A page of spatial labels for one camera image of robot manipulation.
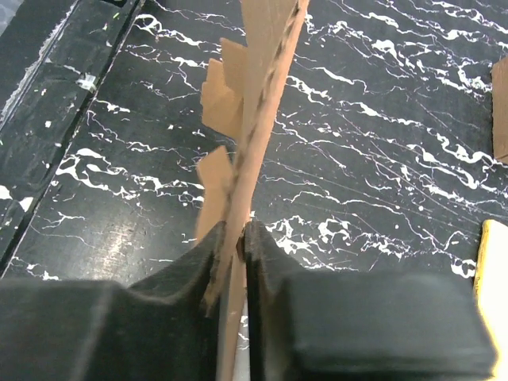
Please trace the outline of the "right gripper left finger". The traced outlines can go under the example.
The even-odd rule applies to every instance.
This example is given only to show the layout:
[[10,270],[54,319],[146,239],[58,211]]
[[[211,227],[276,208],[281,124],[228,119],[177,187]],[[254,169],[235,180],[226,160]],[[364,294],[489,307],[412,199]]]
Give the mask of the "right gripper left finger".
[[130,287],[2,280],[2,379],[219,380],[220,315],[202,307],[219,232]]

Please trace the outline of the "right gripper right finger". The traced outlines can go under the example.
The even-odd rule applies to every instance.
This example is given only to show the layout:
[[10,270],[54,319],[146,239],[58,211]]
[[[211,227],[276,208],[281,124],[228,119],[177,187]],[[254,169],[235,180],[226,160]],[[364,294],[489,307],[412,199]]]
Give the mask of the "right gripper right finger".
[[496,352],[471,287],[432,271],[304,268],[244,231],[253,380],[485,380]]

